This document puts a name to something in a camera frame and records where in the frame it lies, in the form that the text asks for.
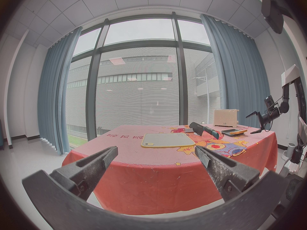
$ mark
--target grass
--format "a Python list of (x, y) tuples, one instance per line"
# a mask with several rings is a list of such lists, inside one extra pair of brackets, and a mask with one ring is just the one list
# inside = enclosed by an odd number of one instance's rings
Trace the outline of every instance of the grass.
[(67, 134), (67, 135), (68, 135), (69, 143), (73, 143), (73, 144), (76, 144), (78, 146), (81, 146), (84, 143), (87, 143), (87, 139), (76, 137), (76, 136), (72, 136), (72, 135), (69, 135), (69, 134)]

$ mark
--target window frame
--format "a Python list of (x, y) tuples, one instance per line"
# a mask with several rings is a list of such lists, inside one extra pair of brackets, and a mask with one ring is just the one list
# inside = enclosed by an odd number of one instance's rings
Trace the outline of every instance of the window frame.
[[(174, 31), (175, 40), (135, 40), (128, 42), (120, 42), (114, 43), (104, 46), (104, 42), (109, 30), (110, 25), (131, 21), (131, 20), (139, 20), (139, 19), (153, 19), (153, 18), (163, 18), (163, 19), (171, 19)], [(89, 66), (87, 84), (86, 84), (86, 130), (87, 130), (87, 139), (90, 141), (97, 137), (97, 129), (96, 129), (96, 117), (95, 117), (95, 96), (96, 96), (96, 86), (97, 86), (97, 74), (98, 74), (98, 66), (100, 61), (101, 53), (125, 49), (125, 48), (136, 48), (136, 47), (175, 47), (177, 52), (177, 62), (178, 62), (178, 73), (179, 73), (179, 125), (187, 125), (188, 124), (188, 88), (187, 88), (187, 80), (186, 80), (186, 69), (185, 69), (185, 57), (183, 48), (197, 49), (206, 52), (212, 52), (211, 46), (201, 44), (201, 43), (192, 43), (192, 42), (184, 42), (181, 39), (178, 19), (191, 21), (195, 23), (202, 24), (201, 19), (186, 17), (186, 16), (178, 16), (175, 12), (172, 14), (141, 14), (141, 15), (133, 15), (127, 17), (116, 18), (113, 20), (105, 19), (103, 23), (94, 25), (90, 28), (84, 29), (81, 32), (81, 36), (96, 30), (98, 28), (102, 28), (98, 35), (97, 41), (95, 43), (95, 47), (92, 50), (83, 52), (77, 56), (72, 58), (71, 62), (77, 61), (79, 59), (92, 56), (91, 63)]]

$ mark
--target ceiling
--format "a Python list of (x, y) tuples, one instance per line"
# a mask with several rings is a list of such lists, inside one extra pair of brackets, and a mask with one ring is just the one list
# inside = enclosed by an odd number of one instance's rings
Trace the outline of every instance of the ceiling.
[(259, 0), (25, 0), (6, 33), (21, 39), (29, 28), (27, 44), (50, 47), (63, 35), (95, 17), (146, 6), (172, 6), (210, 14), (253, 38), (269, 27), (261, 14)]

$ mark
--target speaker grille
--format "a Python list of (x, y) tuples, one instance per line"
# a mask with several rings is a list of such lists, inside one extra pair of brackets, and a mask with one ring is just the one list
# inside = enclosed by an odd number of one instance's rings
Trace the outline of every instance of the speaker grille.
[(293, 192), (294, 192), (294, 189), (295, 189), (297, 183), (299, 183), (299, 182), (300, 181), (298, 179), (295, 179), (295, 178), (290, 181), (290, 183), (289, 183), (289, 185), (288, 185), (288, 187), (286, 189), (286, 198), (288, 200), (291, 200)]

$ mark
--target baseboard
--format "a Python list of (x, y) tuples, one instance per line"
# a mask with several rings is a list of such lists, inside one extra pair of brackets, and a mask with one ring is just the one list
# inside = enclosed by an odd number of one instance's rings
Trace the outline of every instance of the baseboard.
[(280, 144), (277, 144), (277, 147), (278, 147), (279, 149), (282, 149), (282, 150), (287, 150), (287, 149), (288, 149), (288, 147), (283, 146), (283, 145), (280, 145)]
[(21, 139), (21, 138), (27, 138), (27, 137), (25, 135), (13, 136), (13, 137), (11, 137), (11, 140), (17, 140), (17, 139)]
[(28, 140), (40, 138), (40, 135), (27, 137)]

